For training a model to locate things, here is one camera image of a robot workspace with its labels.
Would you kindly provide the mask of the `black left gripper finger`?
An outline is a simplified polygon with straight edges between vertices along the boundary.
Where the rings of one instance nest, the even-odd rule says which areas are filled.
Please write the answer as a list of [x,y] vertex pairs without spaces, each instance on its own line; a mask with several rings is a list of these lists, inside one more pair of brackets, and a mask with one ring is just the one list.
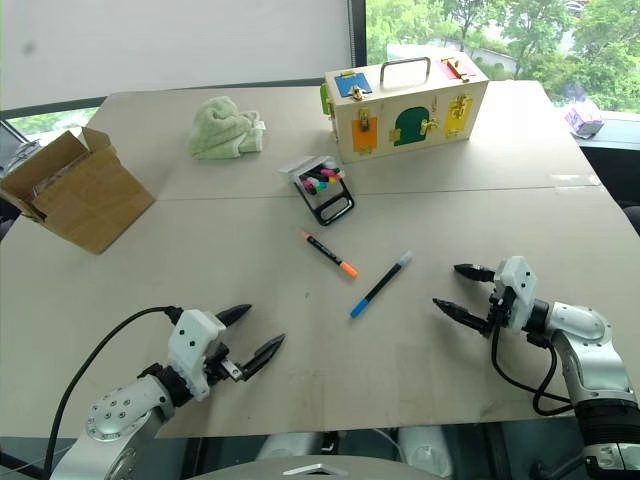
[[242,380],[248,381],[252,376],[264,368],[279,350],[285,338],[286,335],[282,333],[259,347],[254,352],[254,356],[242,365]]
[[225,309],[216,314],[216,318],[225,326],[229,327],[240,320],[250,309],[251,304],[239,304]]

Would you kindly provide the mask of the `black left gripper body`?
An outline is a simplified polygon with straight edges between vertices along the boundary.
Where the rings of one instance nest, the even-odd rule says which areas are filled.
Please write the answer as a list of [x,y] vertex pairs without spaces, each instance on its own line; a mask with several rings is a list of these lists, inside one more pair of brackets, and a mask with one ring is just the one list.
[[209,386],[214,386],[228,379],[234,382],[247,381],[250,376],[248,370],[229,358],[229,348],[222,342],[218,343],[208,353],[204,360],[204,375]]

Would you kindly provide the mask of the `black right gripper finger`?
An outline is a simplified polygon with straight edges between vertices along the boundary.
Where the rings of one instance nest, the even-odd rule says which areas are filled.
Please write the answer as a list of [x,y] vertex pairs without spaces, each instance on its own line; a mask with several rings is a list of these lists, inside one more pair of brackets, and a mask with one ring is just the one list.
[[458,322],[472,330],[480,333],[482,336],[488,336],[490,332],[489,323],[472,314],[466,308],[450,301],[433,298],[433,303],[450,319]]
[[454,271],[464,278],[475,282],[488,283],[494,282],[495,271],[489,267],[474,264],[474,263],[460,263],[454,266]]

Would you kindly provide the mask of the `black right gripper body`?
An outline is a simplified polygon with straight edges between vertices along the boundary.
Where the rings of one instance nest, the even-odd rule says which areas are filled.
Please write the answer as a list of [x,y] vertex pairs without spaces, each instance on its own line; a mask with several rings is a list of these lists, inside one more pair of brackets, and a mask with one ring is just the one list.
[[486,326],[483,336],[489,338],[492,333],[505,325],[510,315],[510,293],[509,287],[505,286],[501,280],[497,280],[496,273],[491,269],[484,269],[482,280],[494,283],[494,289],[489,296],[489,312],[486,317]]

